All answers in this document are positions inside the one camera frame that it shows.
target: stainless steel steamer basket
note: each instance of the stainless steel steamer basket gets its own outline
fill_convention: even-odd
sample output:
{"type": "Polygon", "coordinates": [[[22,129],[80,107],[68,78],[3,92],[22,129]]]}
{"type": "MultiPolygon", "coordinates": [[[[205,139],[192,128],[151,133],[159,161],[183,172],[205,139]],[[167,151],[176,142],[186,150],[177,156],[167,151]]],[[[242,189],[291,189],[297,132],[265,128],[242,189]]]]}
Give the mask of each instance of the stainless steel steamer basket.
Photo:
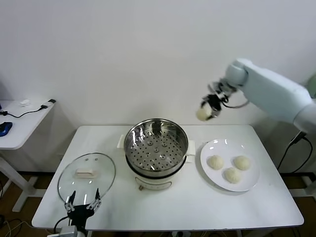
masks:
{"type": "Polygon", "coordinates": [[[150,179],[169,177],[186,161],[188,138],[176,123],[153,118],[135,125],[126,135],[124,151],[130,168],[150,179]]]}

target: black cable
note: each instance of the black cable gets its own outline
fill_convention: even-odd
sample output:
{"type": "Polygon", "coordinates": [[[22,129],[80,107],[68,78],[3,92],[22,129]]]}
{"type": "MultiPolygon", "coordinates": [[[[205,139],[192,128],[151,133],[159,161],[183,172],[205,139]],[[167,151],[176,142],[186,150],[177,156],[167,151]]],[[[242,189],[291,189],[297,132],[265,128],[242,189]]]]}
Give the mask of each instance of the black cable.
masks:
{"type": "Polygon", "coordinates": [[[303,164],[302,164],[300,167],[298,167],[296,170],[294,170],[293,172],[291,172],[291,173],[295,173],[296,171],[298,171],[299,169],[301,169],[301,168],[309,161],[309,159],[311,158],[312,153],[313,153],[313,145],[312,145],[312,143],[310,142],[310,140],[308,140],[306,137],[303,137],[302,139],[305,140],[305,141],[307,141],[307,142],[309,143],[309,145],[310,145],[310,147],[311,147],[311,151],[310,151],[310,153],[309,153],[307,159],[303,162],[303,164]]]}
{"type": "MultiPolygon", "coordinates": [[[[22,223],[22,220],[21,220],[21,219],[18,219],[18,218],[12,219],[12,220],[10,220],[10,221],[8,221],[8,222],[11,223],[12,221],[19,221],[20,224],[22,223]]],[[[22,225],[19,226],[18,232],[17,232],[13,237],[17,237],[17,235],[21,232],[21,230],[22,230],[22,225]]]]}
{"type": "Polygon", "coordinates": [[[310,153],[309,153],[307,159],[303,162],[303,164],[302,164],[300,167],[298,167],[296,170],[294,170],[293,172],[291,172],[291,173],[295,173],[296,171],[298,171],[299,169],[301,169],[301,168],[309,161],[309,159],[311,158],[312,152],[313,152],[313,145],[312,145],[312,143],[305,137],[305,135],[306,135],[306,133],[304,133],[304,132],[299,132],[295,137],[293,137],[293,138],[291,139],[291,142],[287,145],[287,148],[286,148],[286,150],[285,150],[285,152],[284,152],[284,155],[283,155],[283,157],[282,157],[282,159],[281,159],[279,165],[277,166],[277,170],[279,170],[279,168],[281,167],[281,165],[282,165],[282,163],[283,163],[283,160],[284,160],[284,158],[285,158],[285,156],[286,156],[288,150],[290,149],[290,147],[293,146],[294,144],[298,143],[301,139],[303,139],[303,140],[305,140],[305,141],[307,141],[307,142],[309,143],[309,145],[310,145],[310,147],[311,147],[311,151],[310,151],[310,153]]]}
{"type": "Polygon", "coordinates": [[[293,233],[294,237],[296,237],[296,234],[295,234],[295,231],[294,231],[294,229],[293,229],[293,228],[291,228],[291,231],[292,231],[292,233],[293,233]]]}
{"type": "Polygon", "coordinates": [[[301,237],[301,233],[297,227],[294,227],[294,229],[297,231],[298,237],[301,237]]]}
{"type": "Polygon", "coordinates": [[[248,105],[250,102],[249,100],[247,100],[245,103],[241,104],[241,105],[237,105],[237,106],[229,106],[227,104],[225,104],[223,101],[222,101],[222,104],[226,107],[226,108],[230,108],[230,109],[239,109],[239,108],[242,108],[246,105],[248,105]]]}
{"type": "Polygon", "coordinates": [[[292,143],[290,143],[290,144],[287,145],[287,148],[286,148],[286,150],[285,150],[285,152],[284,152],[284,155],[283,155],[283,157],[282,157],[280,163],[278,164],[278,166],[277,166],[277,168],[276,168],[277,170],[280,169],[280,166],[281,166],[281,164],[282,164],[282,162],[283,162],[283,160],[284,160],[284,158],[285,158],[285,156],[286,156],[286,153],[287,153],[288,149],[290,149],[290,147],[291,147],[292,145],[293,145],[292,143]]]}
{"type": "Polygon", "coordinates": [[[61,221],[65,220],[65,219],[67,219],[67,218],[68,218],[68,216],[65,216],[65,217],[61,218],[59,221],[57,221],[56,225],[54,226],[54,234],[56,234],[57,225],[58,225],[61,221]]]}
{"type": "Polygon", "coordinates": [[[15,115],[9,114],[7,111],[1,111],[0,114],[2,114],[2,115],[4,115],[4,116],[10,115],[10,116],[15,117],[15,118],[18,119],[18,118],[20,118],[20,117],[22,117],[22,116],[24,116],[24,115],[27,115],[27,114],[30,114],[30,113],[35,113],[35,112],[38,112],[38,111],[40,111],[40,110],[42,110],[42,109],[45,109],[45,108],[41,106],[38,110],[28,111],[28,112],[25,112],[25,113],[21,114],[20,116],[15,116],[15,115]]]}

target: pot handle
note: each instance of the pot handle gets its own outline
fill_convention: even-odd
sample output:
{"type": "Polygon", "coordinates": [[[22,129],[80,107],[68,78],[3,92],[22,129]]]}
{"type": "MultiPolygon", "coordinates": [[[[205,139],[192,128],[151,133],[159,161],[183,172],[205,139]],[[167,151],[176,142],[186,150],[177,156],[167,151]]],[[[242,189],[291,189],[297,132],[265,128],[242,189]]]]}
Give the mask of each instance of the pot handle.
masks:
{"type": "MultiPolygon", "coordinates": [[[[125,135],[121,135],[118,141],[118,145],[117,145],[118,149],[124,149],[124,140],[125,140],[125,135]]],[[[193,158],[195,155],[196,155],[196,143],[193,140],[189,140],[188,150],[186,153],[187,163],[194,162],[193,158]]]]}
{"type": "Polygon", "coordinates": [[[125,135],[121,135],[118,141],[117,148],[124,149],[124,140],[125,140],[125,135]]]}

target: floor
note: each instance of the floor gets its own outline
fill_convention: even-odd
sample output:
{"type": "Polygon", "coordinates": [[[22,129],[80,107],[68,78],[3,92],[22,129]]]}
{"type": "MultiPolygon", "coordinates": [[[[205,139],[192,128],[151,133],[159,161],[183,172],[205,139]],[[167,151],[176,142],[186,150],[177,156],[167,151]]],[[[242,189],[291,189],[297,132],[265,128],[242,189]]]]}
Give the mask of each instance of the floor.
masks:
{"type": "MultiPolygon", "coordinates": [[[[26,179],[30,178],[30,175],[23,175],[26,179]]],[[[40,176],[35,187],[38,189],[45,189],[48,187],[51,180],[51,175],[40,176]]],[[[304,188],[305,184],[299,177],[284,177],[283,178],[288,188],[304,188]]],[[[0,180],[3,184],[6,183],[6,177],[0,174],[0,180]]],[[[12,208],[19,197],[21,190],[11,184],[9,189],[0,199],[0,214],[4,215],[6,220],[12,220],[15,218],[21,219],[31,224],[32,217],[34,216],[36,209],[40,203],[40,198],[29,198],[25,203],[23,209],[19,213],[12,212],[12,208]]],[[[295,201],[300,208],[305,222],[304,225],[297,228],[282,228],[267,235],[268,237],[315,237],[316,236],[316,202],[311,197],[295,198],[295,201]]],[[[9,223],[11,228],[19,224],[19,221],[15,220],[9,223]]],[[[11,237],[45,237],[48,235],[46,230],[30,228],[23,224],[21,231],[17,234],[18,228],[11,233],[11,237]]],[[[8,232],[8,226],[4,225],[0,228],[0,237],[5,237],[8,232]]],[[[115,232],[95,232],[93,237],[171,237],[170,232],[155,232],[155,233],[115,233],[115,232]]],[[[237,237],[235,231],[224,232],[193,232],[193,237],[237,237]]]]}

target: table leg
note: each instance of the table leg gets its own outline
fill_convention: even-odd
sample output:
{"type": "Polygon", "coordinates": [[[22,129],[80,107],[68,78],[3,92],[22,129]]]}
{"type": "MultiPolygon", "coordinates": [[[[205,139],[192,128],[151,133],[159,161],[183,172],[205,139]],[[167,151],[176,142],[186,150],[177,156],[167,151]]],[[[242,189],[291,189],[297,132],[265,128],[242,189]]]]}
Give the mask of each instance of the table leg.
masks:
{"type": "Polygon", "coordinates": [[[20,189],[28,194],[34,194],[35,188],[25,180],[8,162],[0,157],[0,172],[8,177],[13,183],[15,183],[20,189]]]}
{"type": "MultiPolygon", "coordinates": [[[[36,183],[37,179],[37,177],[31,177],[29,180],[29,184],[33,186],[36,183]]],[[[12,211],[20,212],[27,198],[42,198],[45,194],[45,191],[46,189],[35,189],[35,192],[33,194],[28,194],[27,192],[23,191],[19,199],[16,201],[12,211]]]]}
{"type": "Polygon", "coordinates": [[[33,185],[36,183],[37,177],[31,177],[29,181],[25,180],[8,162],[0,156],[0,172],[9,178],[10,183],[5,184],[4,188],[8,188],[11,181],[23,190],[19,199],[16,201],[12,211],[20,212],[27,198],[42,198],[46,189],[35,189],[33,185]]]}
{"type": "Polygon", "coordinates": [[[292,197],[294,198],[305,198],[313,197],[316,200],[316,181],[311,182],[307,176],[302,177],[304,183],[307,185],[304,189],[289,189],[292,197]]]}
{"type": "Polygon", "coordinates": [[[241,230],[237,230],[237,237],[242,237],[241,230]]]}
{"type": "Polygon", "coordinates": [[[0,190],[2,196],[4,195],[4,193],[6,192],[6,190],[9,188],[9,186],[10,186],[11,183],[12,183],[12,181],[11,181],[11,180],[8,180],[8,181],[5,183],[5,185],[3,186],[2,191],[0,190]]]}
{"type": "Polygon", "coordinates": [[[252,230],[249,234],[245,235],[244,237],[264,237],[264,236],[266,236],[267,234],[271,233],[274,230],[275,229],[268,229],[268,228],[267,229],[252,230]]]}

